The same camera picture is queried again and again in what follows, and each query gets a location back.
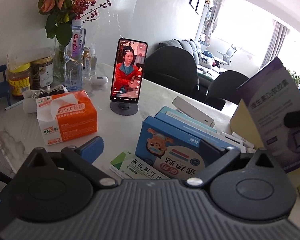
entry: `yellow lid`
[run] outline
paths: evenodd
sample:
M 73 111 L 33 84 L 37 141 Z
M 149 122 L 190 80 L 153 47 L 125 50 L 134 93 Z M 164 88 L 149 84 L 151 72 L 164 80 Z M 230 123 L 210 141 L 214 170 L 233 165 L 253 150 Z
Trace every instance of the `yellow lid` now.
M 26 64 L 23 64 L 15 69 L 11 69 L 9 70 L 11 73 L 19 73 L 19 72 L 22 72 L 22 71 L 25 71 L 27 70 L 28 68 L 30 68 L 30 63 L 26 63 Z
M 52 61 L 52 57 L 40 58 L 40 59 L 37 59 L 37 60 L 33 61 L 32 63 L 33 64 L 44 64 L 44 63 L 47 63 L 49 61 Z

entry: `phone screen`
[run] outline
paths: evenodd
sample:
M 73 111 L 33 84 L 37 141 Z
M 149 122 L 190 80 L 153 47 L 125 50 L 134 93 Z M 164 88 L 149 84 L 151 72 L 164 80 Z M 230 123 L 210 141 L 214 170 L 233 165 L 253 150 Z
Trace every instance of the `phone screen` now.
M 114 62 L 111 101 L 127 103 L 139 101 L 147 49 L 148 44 L 143 41 L 119 40 Z

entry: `red jacket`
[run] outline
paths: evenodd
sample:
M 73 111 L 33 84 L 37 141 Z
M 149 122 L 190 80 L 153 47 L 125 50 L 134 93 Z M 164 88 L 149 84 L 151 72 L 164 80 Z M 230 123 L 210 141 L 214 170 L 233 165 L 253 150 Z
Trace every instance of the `red jacket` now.
M 122 86 L 124 86 L 125 90 L 128 90 L 129 88 L 129 81 L 131 80 L 131 78 L 133 78 L 133 76 L 135 76 L 135 78 L 137 78 L 138 76 L 138 67 L 135 65 L 131 66 L 133 67 L 133 71 L 126 75 L 122 70 L 120 70 L 119 68 L 121 67 L 122 63 L 119 63 L 115 66 L 115 82 L 113 87 L 115 88 L 114 90 L 120 90 Z

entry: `ribbed plastic surface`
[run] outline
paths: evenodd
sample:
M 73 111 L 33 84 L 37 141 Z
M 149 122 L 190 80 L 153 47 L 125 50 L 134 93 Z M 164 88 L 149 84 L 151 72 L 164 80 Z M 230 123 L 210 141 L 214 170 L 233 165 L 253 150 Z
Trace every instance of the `ribbed plastic surface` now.
M 210 203 L 204 191 L 177 180 L 124 180 L 101 190 L 76 216 L 50 224 L 14 220 L 5 240 L 288 240 L 300 230 L 287 220 L 250 224 L 232 220 Z

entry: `round stand base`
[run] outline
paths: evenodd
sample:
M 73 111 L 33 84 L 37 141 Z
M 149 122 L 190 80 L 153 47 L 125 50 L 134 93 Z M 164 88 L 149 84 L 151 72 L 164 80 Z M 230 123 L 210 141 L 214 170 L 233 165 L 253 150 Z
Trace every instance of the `round stand base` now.
M 111 102 L 110 108 L 113 112 L 119 115 L 134 115 L 139 110 L 138 104 L 123 102 Z

